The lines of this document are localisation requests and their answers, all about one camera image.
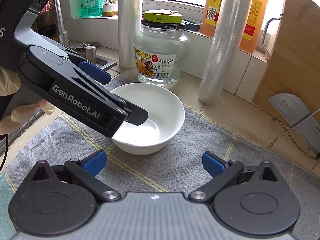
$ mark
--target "clear plastic film roll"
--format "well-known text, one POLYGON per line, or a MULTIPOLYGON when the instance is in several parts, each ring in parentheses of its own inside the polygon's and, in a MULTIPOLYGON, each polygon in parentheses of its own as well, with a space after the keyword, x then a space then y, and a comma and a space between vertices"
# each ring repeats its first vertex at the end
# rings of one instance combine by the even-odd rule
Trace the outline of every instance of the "clear plastic film roll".
POLYGON ((118 0, 119 65, 134 68, 133 36, 141 29, 142 0, 118 0))
POLYGON ((252 0, 222 0, 221 13, 198 91, 208 105, 218 102, 232 59, 239 48, 252 0))

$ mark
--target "gray cloth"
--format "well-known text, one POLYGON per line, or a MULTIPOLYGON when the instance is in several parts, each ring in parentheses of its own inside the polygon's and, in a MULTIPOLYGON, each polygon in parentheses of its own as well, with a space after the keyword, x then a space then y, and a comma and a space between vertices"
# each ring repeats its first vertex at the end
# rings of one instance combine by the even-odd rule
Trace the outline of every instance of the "gray cloth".
MULTIPOLYGON (((118 76, 106 87, 111 90, 129 82, 132 81, 118 76)), ((205 151, 226 160, 239 160, 245 165, 259 165, 263 160, 270 160, 301 205, 294 236, 301 240, 316 238, 320 215, 318 178, 281 155, 212 122, 199 111, 188 106, 185 111, 184 125, 171 142, 159 152, 145 156, 123 152, 110 138, 63 114, 26 144, 8 166, 6 177, 16 189, 38 160, 58 165, 71 158, 83 159, 102 148, 107 152, 108 164, 97 178, 122 195, 127 191, 183 191, 188 194, 212 179, 202 167, 205 151)))

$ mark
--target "white bowl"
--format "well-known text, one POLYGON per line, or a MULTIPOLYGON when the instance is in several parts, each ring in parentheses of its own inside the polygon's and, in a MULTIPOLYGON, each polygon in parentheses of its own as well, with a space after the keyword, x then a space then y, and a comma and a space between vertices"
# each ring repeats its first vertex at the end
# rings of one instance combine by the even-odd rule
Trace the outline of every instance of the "white bowl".
POLYGON ((181 129, 185 113, 177 96, 153 84, 130 83, 117 87, 112 93, 148 111, 148 119, 136 126, 123 122, 112 137, 125 152, 147 155, 161 150, 181 129))

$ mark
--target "plant pot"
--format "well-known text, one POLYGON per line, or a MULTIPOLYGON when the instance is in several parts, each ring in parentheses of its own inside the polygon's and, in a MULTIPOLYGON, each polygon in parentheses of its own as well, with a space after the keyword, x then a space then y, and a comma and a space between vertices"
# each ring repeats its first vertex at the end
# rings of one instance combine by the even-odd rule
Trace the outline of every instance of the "plant pot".
POLYGON ((103 5, 102 16, 113 16, 118 15, 118 4, 117 3, 107 3, 103 5))

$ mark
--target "beige glove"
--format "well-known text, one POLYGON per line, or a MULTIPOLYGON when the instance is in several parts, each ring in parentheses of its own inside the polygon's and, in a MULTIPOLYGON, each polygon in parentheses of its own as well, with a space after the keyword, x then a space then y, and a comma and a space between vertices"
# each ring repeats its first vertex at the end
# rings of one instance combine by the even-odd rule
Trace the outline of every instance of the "beige glove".
MULTIPOLYGON (((0 66, 0 96, 14 94, 20 89, 21 81, 17 73, 0 66)), ((0 134, 9 134, 16 131, 22 122, 29 120, 40 105, 46 114, 54 112, 54 105, 42 99, 32 105, 17 106, 11 113, 0 121, 0 134)))

